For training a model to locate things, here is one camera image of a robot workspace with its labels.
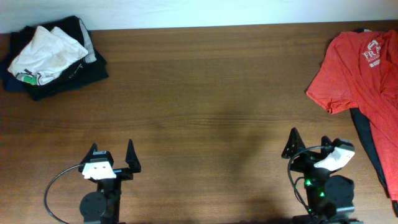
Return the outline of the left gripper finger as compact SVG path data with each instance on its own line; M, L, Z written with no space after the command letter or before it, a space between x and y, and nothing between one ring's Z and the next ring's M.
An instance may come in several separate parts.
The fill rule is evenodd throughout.
M125 162L131 170L141 170L141 163L137 158L132 139L129 140L127 145Z
M97 152L97 151L98 151L98 147L97 147L97 144L94 142L92 144L92 146L90 147L90 150L88 151L86 156L80 162L80 164L86 164L87 162L89 162L91 160L91 158L93 157L93 153Z

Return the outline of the white t-shirt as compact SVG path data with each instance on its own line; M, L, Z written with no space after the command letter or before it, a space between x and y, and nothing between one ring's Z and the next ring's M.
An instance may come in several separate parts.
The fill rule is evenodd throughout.
M61 28L47 30L38 26L32 40L11 62L7 71L30 85L46 85L87 55L84 46Z

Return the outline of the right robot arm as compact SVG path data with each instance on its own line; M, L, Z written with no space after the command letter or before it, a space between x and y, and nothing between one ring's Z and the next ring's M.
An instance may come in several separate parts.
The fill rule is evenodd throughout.
M281 158L287 159L287 175L296 199L306 215L292 217L293 224L360 223L354 212L354 182L335 173L353 158L347 140L327 136L319 146L306 147L297 128L292 128Z

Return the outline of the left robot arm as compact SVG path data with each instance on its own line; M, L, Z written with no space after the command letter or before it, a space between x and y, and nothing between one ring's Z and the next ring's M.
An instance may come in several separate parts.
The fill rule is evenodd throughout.
M111 153L99 151L95 143L80 162L78 171L96 184L96 190L86 194L80 202L84 223L120 224L122 182L132 180L134 174L141 172L132 140L127 145L125 162L127 167L114 169Z

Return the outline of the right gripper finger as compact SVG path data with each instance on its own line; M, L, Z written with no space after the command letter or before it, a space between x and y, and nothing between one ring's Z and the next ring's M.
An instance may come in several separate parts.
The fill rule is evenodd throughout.
M332 142L328 136L323 136L321 138L321 152L331 152L332 151Z
M306 149L302 138L299 135L297 128L292 128L290 130L289 139L285 148L281 154L281 158L283 159L291 159L296 153L303 151Z

